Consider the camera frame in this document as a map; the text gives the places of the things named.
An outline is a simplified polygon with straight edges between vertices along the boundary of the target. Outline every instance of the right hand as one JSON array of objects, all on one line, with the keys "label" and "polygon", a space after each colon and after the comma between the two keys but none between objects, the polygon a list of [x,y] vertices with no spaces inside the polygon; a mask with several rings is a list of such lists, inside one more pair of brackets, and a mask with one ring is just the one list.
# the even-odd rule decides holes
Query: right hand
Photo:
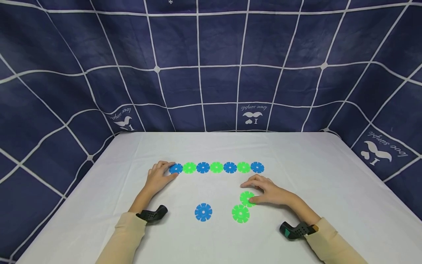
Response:
[{"label": "right hand", "polygon": [[251,186],[254,186],[256,189],[264,192],[263,195],[254,196],[249,199],[249,202],[253,204],[272,203],[285,204],[289,206],[298,198],[294,193],[278,187],[272,180],[258,174],[250,177],[246,182],[240,185],[242,188]]}]

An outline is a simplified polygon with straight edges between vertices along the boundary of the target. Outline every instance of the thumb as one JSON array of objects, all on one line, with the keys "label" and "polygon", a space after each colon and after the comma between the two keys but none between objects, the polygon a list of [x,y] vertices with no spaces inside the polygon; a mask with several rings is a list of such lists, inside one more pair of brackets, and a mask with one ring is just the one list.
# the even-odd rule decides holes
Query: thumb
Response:
[{"label": "thumb", "polygon": [[265,202],[265,197],[262,196],[262,195],[260,195],[260,196],[254,196],[254,197],[251,197],[249,199],[249,202],[250,203],[253,203],[253,204],[260,204],[260,203]]},{"label": "thumb", "polygon": [[179,173],[175,172],[173,174],[168,175],[167,177],[165,177],[167,179],[167,183],[171,182],[172,180],[174,180],[175,178],[177,178],[177,176],[179,176]]}]

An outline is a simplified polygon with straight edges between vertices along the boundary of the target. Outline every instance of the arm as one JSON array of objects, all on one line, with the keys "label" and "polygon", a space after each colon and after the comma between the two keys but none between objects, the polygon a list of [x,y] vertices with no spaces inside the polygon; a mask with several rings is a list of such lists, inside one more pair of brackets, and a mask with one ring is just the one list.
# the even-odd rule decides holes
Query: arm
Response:
[{"label": "arm", "polygon": [[298,217],[308,225],[317,225],[316,233],[305,236],[318,258],[325,264],[367,264],[367,262],[354,250],[332,227],[325,218],[317,215],[300,197],[285,189],[276,186],[270,179],[254,175],[241,184],[242,188],[254,186],[262,190],[264,195],[250,198],[250,202],[285,204],[289,206]]},{"label": "arm", "polygon": [[96,264],[132,264],[135,251],[145,234],[146,221],[136,216],[142,212],[152,197],[174,180],[178,174],[165,177],[164,172],[174,162],[160,161],[148,171],[144,188],[136,196],[129,211],[122,214],[110,240],[97,259]]}]

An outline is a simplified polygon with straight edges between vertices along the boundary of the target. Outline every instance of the forearm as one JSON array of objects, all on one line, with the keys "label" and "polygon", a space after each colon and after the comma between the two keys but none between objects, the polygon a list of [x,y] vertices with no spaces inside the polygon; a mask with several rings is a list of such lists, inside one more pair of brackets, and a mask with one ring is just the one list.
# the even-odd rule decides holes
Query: forearm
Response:
[{"label": "forearm", "polygon": [[349,245],[325,218],[315,213],[301,198],[293,194],[288,204],[298,217],[318,231],[305,236],[311,248],[325,264],[364,264],[366,261]]},{"label": "forearm", "polygon": [[148,206],[153,196],[152,193],[142,189],[136,196],[128,212],[134,212],[135,214],[142,212]]},{"label": "forearm", "polygon": [[122,214],[96,264],[132,264],[135,251],[145,234],[145,226],[146,221],[135,213]]}]

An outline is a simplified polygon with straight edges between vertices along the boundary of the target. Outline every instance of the wrist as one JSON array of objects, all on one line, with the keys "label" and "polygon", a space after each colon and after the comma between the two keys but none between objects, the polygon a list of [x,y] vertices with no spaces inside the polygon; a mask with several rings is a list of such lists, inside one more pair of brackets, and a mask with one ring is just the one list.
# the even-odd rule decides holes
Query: wrist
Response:
[{"label": "wrist", "polygon": [[148,192],[147,190],[141,190],[136,196],[132,206],[129,208],[129,212],[140,213],[148,207],[149,202],[151,201],[153,193]]},{"label": "wrist", "polygon": [[289,193],[288,199],[286,201],[286,205],[288,207],[294,211],[294,209],[300,206],[301,203],[304,203],[304,201],[299,196],[294,193]]}]

